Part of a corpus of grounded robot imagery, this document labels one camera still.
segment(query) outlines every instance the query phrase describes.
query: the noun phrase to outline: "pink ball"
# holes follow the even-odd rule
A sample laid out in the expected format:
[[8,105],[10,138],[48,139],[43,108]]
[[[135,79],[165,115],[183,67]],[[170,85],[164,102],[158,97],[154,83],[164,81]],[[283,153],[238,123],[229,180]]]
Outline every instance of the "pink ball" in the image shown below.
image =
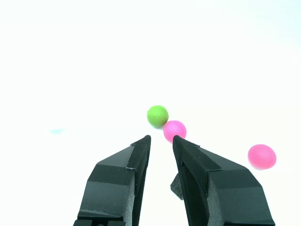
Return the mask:
[[168,121],[163,127],[163,133],[165,138],[172,143],[176,135],[184,139],[187,131],[184,124],[180,121]]
[[248,153],[250,164],[259,169],[266,170],[273,167],[276,163],[276,154],[269,146],[254,145]]

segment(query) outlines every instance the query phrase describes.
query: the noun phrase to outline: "white background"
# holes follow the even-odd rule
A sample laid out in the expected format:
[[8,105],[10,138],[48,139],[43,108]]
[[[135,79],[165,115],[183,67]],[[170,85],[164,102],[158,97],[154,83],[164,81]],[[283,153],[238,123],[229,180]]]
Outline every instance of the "white background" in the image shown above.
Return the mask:
[[[299,221],[297,1],[0,1],[1,223],[72,225],[95,164],[152,137],[140,225],[187,225],[164,105],[187,139],[248,167],[276,225]],[[50,129],[66,128],[54,136]],[[270,145],[275,167],[247,151]]]

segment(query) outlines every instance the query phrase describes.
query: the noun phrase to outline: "green ball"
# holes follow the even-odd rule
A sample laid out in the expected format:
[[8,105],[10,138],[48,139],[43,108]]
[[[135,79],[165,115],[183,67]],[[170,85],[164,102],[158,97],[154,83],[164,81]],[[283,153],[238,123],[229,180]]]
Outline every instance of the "green ball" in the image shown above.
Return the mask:
[[168,121],[167,110],[163,106],[153,106],[147,111],[147,120],[153,127],[160,128]]

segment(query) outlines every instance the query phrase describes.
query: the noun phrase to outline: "plastic ball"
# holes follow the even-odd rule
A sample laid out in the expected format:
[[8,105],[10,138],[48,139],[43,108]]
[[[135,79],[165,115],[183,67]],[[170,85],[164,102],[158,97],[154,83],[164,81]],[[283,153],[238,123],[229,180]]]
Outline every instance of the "plastic ball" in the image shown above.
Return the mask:
[[276,154],[267,145],[254,145],[248,152],[250,164],[259,169],[266,170],[273,167],[276,163]]
[[176,135],[184,139],[187,131],[184,124],[180,121],[168,121],[163,128],[163,133],[165,138],[172,143]]
[[168,121],[168,112],[163,106],[153,106],[147,111],[147,120],[153,127],[160,128]]

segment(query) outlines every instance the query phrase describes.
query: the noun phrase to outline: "ball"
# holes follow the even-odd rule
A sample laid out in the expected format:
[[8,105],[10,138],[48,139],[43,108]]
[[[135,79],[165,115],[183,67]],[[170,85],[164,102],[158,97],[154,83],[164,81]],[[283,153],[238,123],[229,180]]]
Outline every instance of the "ball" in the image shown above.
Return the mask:
[[273,167],[276,163],[276,154],[267,145],[254,145],[248,152],[250,164],[259,169],[266,170]]
[[153,106],[147,111],[147,120],[153,127],[160,128],[168,121],[168,112],[163,106]]
[[184,124],[180,121],[168,121],[163,128],[163,133],[165,138],[172,143],[176,135],[184,139],[187,131]]

